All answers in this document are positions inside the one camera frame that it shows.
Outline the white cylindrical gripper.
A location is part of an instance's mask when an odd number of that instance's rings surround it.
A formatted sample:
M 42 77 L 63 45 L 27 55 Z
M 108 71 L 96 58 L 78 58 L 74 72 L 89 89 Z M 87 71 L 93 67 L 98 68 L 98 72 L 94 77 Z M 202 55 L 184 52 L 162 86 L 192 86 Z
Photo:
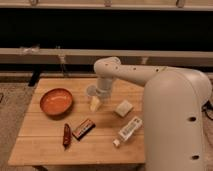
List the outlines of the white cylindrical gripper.
M 87 87 L 86 94 L 93 96 L 90 103 L 90 110 L 92 112 L 97 111 L 101 106 L 100 99 L 107 99 L 111 96 L 113 82 L 113 78 L 98 77 L 96 85 L 89 85 Z

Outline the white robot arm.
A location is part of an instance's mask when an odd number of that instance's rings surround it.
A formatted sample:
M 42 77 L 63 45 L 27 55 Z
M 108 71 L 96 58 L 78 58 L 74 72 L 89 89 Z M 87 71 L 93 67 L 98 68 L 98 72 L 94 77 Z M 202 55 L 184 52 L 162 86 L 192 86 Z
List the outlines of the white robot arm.
M 212 94 L 209 78 L 194 69 L 123 65 L 108 57 L 94 63 L 97 95 L 111 95 L 116 79 L 144 88 L 146 171 L 206 171 L 202 107 Z

